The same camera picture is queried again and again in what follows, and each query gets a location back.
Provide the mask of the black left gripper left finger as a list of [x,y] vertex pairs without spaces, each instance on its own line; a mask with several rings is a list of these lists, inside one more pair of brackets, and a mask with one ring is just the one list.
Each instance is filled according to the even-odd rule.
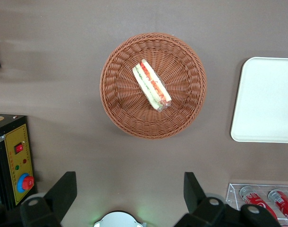
[[0,205],[0,227],[60,227],[76,196],[76,173],[68,171],[43,197],[25,200],[11,211]]

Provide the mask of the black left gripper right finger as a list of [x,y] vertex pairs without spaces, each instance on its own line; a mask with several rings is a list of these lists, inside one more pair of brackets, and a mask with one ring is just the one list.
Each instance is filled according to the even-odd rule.
[[265,208],[243,205],[236,210],[215,197],[207,197],[192,172],[184,173],[184,200],[188,209],[177,227],[279,227]]

